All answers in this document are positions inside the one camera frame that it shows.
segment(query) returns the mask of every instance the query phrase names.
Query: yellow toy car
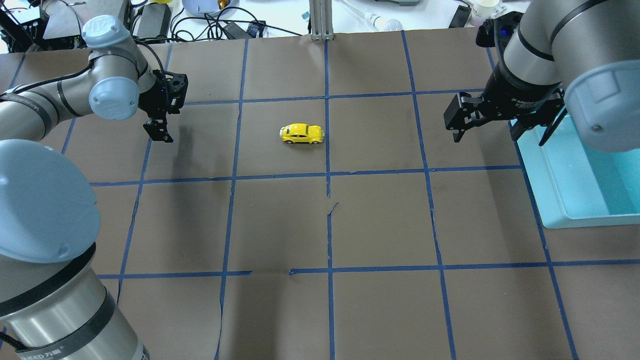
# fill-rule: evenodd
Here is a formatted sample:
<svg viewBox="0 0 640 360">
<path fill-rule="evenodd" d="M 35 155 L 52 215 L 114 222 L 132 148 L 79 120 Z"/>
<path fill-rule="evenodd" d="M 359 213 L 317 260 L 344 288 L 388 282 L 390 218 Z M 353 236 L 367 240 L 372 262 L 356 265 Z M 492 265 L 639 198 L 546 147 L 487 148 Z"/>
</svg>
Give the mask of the yellow toy car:
<svg viewBox="0 0 640 360">
<path fill-rule="evenodd" d="M 321 143 L 324 141 L 324 130 L 318 125 L 291 124 L 280 129 L 280 138 L 285 143 Z"/>
</svg>

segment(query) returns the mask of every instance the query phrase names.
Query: black phone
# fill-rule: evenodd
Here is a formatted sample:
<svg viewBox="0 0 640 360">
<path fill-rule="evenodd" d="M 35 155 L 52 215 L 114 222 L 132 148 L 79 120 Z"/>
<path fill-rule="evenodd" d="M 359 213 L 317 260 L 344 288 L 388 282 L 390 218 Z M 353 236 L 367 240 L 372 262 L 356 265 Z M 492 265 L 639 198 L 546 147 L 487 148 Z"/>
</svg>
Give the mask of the black phone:
<svg viewBox="0 0 640 360">
<path fill-rule="evenodd" d="M 469 15 L 471 15 L 471 8 L 468 6 L 458 5 L 458 9 L 456 13 L 453 15 L 453 19 L 451 19 L 451 23 L 449 24 L 449 29 L 451 28 L 464 28 L 469 20 Z"/>
</svg>

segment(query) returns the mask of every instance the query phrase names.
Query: yellow object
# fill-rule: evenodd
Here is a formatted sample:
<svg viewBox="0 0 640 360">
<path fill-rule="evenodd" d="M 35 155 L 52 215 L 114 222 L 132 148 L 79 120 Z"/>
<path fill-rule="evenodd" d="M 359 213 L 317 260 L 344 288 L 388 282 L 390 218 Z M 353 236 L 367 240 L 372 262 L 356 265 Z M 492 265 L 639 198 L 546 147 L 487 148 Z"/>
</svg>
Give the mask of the yellow object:
<svg viewBox="0 0 640 360">
<path fill-rule="evenodd" d="M 318 125 L 291 124 L 280 129 L 280 138 L 285 143 L 321 143 L 324 141 L 324 130 Z"/>
</svg>

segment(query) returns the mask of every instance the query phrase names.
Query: blue plastic bin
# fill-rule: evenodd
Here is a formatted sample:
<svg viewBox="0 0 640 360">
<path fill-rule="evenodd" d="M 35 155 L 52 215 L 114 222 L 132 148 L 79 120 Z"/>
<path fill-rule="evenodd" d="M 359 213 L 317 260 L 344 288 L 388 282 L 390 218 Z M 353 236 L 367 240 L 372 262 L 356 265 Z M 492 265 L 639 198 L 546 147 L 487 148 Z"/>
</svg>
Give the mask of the blue plastic bin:
<svg viewBox="0 0 640 360">
<path fill-rule="evenodd" d="M 539 147 L 543 133 L 527 131 L 518 146 L 545 227 L 640 224 L 640 149 L 593 150 L 569 116 Z"/>
</svg>

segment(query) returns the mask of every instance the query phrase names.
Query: white cylinder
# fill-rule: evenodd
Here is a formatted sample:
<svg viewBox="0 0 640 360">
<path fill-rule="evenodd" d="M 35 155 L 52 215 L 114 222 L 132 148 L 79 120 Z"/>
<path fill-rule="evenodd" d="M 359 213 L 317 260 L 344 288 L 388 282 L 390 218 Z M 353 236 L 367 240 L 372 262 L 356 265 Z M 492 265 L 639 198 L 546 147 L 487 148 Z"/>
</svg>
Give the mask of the white cylinder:
<svg viewBox="0 0 640 360">
<path fill-rule="evenodd" d="M 493 9 L 498 5 L 500 0 L 475 0 L 471 7 L 471 25 L 480 26 L 486 19 L 489 19 Z"/>
</svg>

